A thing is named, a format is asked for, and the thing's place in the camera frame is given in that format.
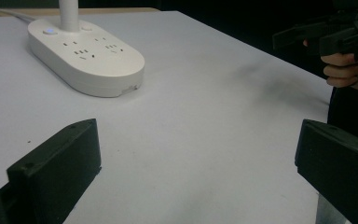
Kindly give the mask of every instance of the power cord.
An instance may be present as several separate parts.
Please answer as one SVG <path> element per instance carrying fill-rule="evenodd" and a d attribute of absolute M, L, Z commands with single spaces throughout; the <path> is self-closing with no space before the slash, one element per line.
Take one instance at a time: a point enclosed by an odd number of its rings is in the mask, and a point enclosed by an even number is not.
<path fill-rule="evenodd" d="M 11 11 L 11 10 L 5 10 L 5 9 L 1 9 L 1 8 L 0 8 L 0 12 L 6 13 L 8 15 L 12 15 L 12 16 L 15 16 L 15 17 L 18 17 L 20 19 L 25 19 L 27 21 L 35 21 L 36 20 L 35 17 L 29 16 L 29 15 L 26 15 L 26 14 L 22 14 L 20 12 L 15 12 L 15 11 Z"/>

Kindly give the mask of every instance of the electrical outlet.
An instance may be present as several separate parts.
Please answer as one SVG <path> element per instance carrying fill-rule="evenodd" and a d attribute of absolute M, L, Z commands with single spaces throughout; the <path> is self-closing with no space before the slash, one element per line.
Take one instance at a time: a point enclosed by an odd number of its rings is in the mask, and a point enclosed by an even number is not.
<path fill-rule="evenodd" d="M 142 54 L 95 24 L 78 21 L 67 31 L 58 18 L 36 20 L 28 34 L 34 55 L 75 90 L 118 97 L 142 84 Z"/>

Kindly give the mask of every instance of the white power strip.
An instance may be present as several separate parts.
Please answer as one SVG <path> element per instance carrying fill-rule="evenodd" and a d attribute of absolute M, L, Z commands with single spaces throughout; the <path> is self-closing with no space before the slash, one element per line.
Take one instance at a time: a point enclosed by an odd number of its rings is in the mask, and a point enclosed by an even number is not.
<path fill-rule="evenodd" d="M 101 27 L 79 21 L 76 13 L 64 13 L 60 20 L 32 21 L 28 34 L 34 55 L 88 95 L 118 97 L 137 90 L 145 67 L 142 54 Z"/>

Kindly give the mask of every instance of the white table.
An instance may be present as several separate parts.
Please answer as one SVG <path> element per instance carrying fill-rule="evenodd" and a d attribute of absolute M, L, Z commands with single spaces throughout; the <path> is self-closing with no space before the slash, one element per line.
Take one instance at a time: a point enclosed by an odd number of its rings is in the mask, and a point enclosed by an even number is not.
<path fill-rule="evenodd" d="M 145 57 L 118 98 L 73 90 L 0 18 L 0 187 L 61 128 L 96 118 L 103 169 L 66 224 L 310 224 L 318 192 L 296 172 L 301 122 L 325 122 L 324 80 L 177 11 L 82 15 Z"/>

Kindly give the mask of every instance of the finger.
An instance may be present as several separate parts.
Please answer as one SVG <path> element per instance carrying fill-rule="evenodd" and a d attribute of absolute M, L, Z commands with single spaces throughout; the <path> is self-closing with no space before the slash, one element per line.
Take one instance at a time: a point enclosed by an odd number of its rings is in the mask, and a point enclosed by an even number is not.
<path fill-rule="evenodd" d="M 326 82 L 330 86 L 337 88 L 348 87 L 356 84 L 358 77 L 349 77 L 349 78 L 339 78 L 339 77 L 329 77 Z"/>
<path fill-rule="evenodd" d="M 358 75 L 358 65 L 340 67 L 329 64 L 324 68 L 324 74 L 328 77 L 338 78 L 356 77 Z"/>
<path fill-rule="evenodd" d="M 329 63 L 335 66 L 348 66 L 357 63 L 353 53 L 335 53 L 332 55 L 322 56 L 321 59 L 324 63 Z"/>

